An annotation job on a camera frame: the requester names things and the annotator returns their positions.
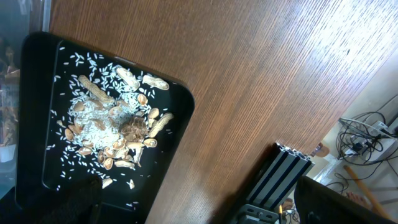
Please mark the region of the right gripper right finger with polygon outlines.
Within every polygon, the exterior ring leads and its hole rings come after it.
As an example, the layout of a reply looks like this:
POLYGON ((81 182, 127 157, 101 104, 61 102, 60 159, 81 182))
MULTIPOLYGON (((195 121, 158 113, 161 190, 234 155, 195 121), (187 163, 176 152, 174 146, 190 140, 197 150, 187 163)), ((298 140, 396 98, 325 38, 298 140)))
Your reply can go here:
POLYGON ((298 179, 294 202, 301 224, 394 224, 307 176, 298 179))

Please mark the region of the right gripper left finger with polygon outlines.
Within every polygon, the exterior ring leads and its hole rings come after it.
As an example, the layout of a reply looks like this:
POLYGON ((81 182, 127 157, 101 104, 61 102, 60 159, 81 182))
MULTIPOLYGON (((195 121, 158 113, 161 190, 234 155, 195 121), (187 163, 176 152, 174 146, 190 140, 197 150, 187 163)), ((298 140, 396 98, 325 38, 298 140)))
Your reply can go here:
POLYGON ((102 180, 91 176, 57 193, 47 193, 18 215, 19 223, 97 223, 102 180))

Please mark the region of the food scraps rice and shells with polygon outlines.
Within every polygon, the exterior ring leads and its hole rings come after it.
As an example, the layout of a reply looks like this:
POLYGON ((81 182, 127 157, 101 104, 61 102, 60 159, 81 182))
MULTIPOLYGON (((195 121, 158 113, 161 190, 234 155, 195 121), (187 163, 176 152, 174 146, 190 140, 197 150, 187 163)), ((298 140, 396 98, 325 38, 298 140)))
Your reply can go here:
POLYGON ((172 120, 168 81, 141 69, 62 44, 53 78, 43 184, 60 190, 94 175, 106 203, 139 205, 142 157, 161 144, 172 120))

